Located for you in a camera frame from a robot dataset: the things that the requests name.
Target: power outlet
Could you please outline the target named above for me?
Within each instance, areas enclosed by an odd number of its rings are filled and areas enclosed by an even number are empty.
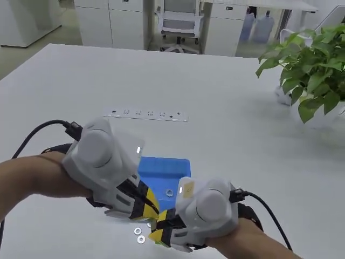
[[[188,116],[184,112],[167,112],[141,109],[116,108],[106,112],[107,117],[166,120],[166,121],[188,121]]]

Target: office chair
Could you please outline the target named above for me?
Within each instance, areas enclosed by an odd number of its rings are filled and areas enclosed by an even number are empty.
[[[158,30],[164,36],[177,36],[176,44],[164,44],[160,50],[180,53],[199,51],[181,43],[184,38],[194,38],[199,43],[203,14],[200,12],[201,0],[161,0],[161,11],[158,15]]]
[[[328,26],[337,26],[344,22],[345,19],[345,5],[338,5],[332,12],[322,21],[322,23],[315,28],[316,33],[321,33],[321,28]],[[280,32],[280,43],[283,43],[294,32],[289,29],[283,29]],[[306,46],[311,46],[313,39],[305,35],[298,35],[304,39]]]

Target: white drawer unit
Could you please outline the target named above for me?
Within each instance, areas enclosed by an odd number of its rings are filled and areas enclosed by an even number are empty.
[[[108,0],[74,0],[74,6],[109,9]]]
[[[234,57],[242,27],[242,20],[211,18],[204,54]]]
[[[247,7],[231,4],[213,4],[211,18],[244,20]]]
[[[143,0],[109,0],[109,8],[111,10],[142,12]]]
[[[108,9],[76,7],[84,46],[113,47]]]
[[[110,10],[113,47],[117,49],[144,49],[143,13]]]

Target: blue foam block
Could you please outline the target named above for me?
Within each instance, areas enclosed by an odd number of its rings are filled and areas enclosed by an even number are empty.
[[[154,192],[162,212],[174,208],[179,180],[185,176],[190,177],[190,162],[188,159],[143,156],[138,173],[141,180]],[[167,189],[173,191],[172,197],[166,195]]]

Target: metal washer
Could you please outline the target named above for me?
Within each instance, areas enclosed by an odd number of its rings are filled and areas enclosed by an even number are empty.
[[[140,235],[141,234],[141,228],[135,228],[134,229],[134,234],[137,235],[137,236]]]
[[[165,194],[167,197],[173,197],[174,196],[173,190],[171,190],[171,189],[167,189],[165,191]]]
[[[145,237],[144,236],[138,236],[137,241],[139,244],[144,244],[145,243]]]

